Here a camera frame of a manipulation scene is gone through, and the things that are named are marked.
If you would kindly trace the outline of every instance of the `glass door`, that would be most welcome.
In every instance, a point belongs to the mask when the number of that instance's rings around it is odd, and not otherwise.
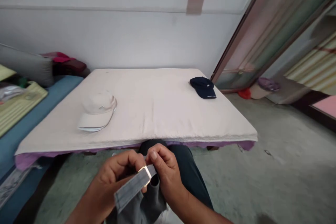
[[[249,87],[331,0],[254,0],[212,81],[222,92]]]

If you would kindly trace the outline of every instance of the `baseball cap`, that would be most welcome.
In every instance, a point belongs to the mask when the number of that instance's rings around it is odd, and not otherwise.
[[[195,77],[190,80],[190,85],[196,90],[197,94],[203,99],[215,99],[214,84],[205,77]]]
[[[109,92],[93,94],[83,100],[82,113],[78,128],[105,127],[117,106],[116,98]]]

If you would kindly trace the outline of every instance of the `red cloth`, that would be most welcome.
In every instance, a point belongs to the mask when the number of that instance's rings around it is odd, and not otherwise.
[[[70,58],[68,55],[62,53],[62,52],[49,52],[46,54],[41,54],[44,57],[49,57],[52,58],[52,60],[54,62],[58,62],[58,63],[63,63],[63,62],[67,62],[70,60],[75,60],[75,58]]]
[[[251,91],[250,88],[244,89],[242,91],[238,91],[238,94],[241,98],[244,98],[246,100],[251,99]]]

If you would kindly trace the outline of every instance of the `metal clip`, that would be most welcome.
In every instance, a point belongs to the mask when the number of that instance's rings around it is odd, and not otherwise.
[[[138,173],[139,173],[142,169],[145,169],[145,170],[146,170],[147,175],[148,175],[148,177],[149,177],[149,181],[148,181],[147,184],[144,186],[144,187],[146,187],[146,186],[148,186],[148,184],[151,182],[152,175],[151,175],[151,173],[149,172],[147,166],[142,167],[142,168],[138,171]]]

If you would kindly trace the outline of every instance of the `dark pants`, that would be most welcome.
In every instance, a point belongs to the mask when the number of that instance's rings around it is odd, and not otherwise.
[[[212,206],[208,190],[204,184],[200,171],[195,164],[194,157],[190,149],[185,145],[167,146],[161,139],[151,139],[141,144],[139,153],[146,156],[148,149],[155,144],[162,144],[174,153],[178,168],[180,169],[181,180],[185,188],[204,205],[213,210],[214,208]]]

